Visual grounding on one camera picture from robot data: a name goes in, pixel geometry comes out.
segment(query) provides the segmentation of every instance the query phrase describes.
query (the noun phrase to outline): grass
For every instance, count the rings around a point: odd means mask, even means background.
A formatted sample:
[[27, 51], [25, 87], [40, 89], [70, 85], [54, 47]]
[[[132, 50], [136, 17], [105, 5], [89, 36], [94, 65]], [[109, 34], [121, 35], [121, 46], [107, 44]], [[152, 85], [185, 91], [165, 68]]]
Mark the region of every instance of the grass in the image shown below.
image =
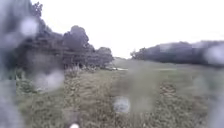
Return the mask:
[[[66, 76], [61, 88], [47, 93], [24, 92], [21, 86], [26, 80], [17, 81], [18, 106], [27, 128], [68, 128], [72, 123], [81, 128], [207, 127], [209, 101], [215, 92], [209, 85], [220, 81], [217, 71], [133, 60], [114, 63], [129, 70]], [[117, 96], [130, 99], [129, 113], [114, 111]]]

